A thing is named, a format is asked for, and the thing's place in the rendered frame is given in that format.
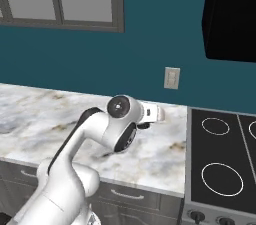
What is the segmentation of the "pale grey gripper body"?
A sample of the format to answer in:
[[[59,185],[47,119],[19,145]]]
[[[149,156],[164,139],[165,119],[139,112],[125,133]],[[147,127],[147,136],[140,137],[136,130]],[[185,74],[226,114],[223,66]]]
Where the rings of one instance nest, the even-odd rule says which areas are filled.
[[[163,123],[164,121],[165,121],[165,110],[162,107],[157,106],[157,122]]]

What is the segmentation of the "black glass stove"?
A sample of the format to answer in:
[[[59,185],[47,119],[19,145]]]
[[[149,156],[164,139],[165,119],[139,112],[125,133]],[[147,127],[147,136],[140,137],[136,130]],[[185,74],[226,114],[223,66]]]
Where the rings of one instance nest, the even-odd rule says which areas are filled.
[[[256,225],[256,115],[192,107],[187,113],[182,225]]]

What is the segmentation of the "grey lower cabinet door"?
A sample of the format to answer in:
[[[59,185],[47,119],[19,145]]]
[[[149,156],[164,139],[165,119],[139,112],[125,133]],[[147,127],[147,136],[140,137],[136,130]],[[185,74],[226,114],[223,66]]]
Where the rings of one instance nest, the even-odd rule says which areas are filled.
[[[106,202],[93,201],[91,205],[102,225],[178,225],[178,220],[175,218]]]
[[[14,216],[32,196],[35,189],[35,186],[0,180],[2,210]]]

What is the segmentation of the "black stove knob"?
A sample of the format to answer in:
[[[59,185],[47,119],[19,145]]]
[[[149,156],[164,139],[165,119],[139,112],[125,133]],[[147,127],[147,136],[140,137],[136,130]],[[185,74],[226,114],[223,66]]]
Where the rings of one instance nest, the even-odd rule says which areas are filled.
[[[196,225],[199,225],[205,220],[205,215],[200,211],[191,211],[190,218],[195,222]]]
[[[220,217],[218,219],[218,223],[220,225],[235,225],[235,221],[228,217]]]

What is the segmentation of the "grey drawer front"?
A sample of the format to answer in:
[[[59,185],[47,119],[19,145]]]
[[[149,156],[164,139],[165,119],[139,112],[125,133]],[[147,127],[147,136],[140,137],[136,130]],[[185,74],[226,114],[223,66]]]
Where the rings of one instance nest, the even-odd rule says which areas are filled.
[[[37,172],[35,167],[0,160],[0,176],[4,180],[36,186],[38,183],[37,178],[24,176],[21,170],[34,175]]]
[[[133,199],[119,197],[112,194],[110,189],[114,189],[119,193],[128,194],[132,196],[143,195],[145,198],[143,200],[133,200]],[[101,200],[108,200],[111,202],[116,202],[116,203],[130,205],[130,206],[138,206],[138,207],[152,209],[152,210],[158,210],[159,204],[160,204],[160,195],[158,193],[121,186],[117,184],[110,184],[106,182],[102,182],[100,184],[96,195]]]

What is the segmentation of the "black range hood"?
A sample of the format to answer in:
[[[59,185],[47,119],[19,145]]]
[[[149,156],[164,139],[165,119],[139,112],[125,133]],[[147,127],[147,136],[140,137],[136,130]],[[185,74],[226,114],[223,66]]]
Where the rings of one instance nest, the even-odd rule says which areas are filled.
[[[205,0],[202,33],[208,59],[256,63],[256,0]]]

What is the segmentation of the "beige wall outlet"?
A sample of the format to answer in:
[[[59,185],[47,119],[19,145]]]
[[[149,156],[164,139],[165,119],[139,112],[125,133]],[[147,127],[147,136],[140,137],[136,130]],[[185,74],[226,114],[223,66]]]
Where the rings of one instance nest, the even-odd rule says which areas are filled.
[[[164,75],[164,87],[166,89],[177,89],[179,86],[180,69],[166,67]]]

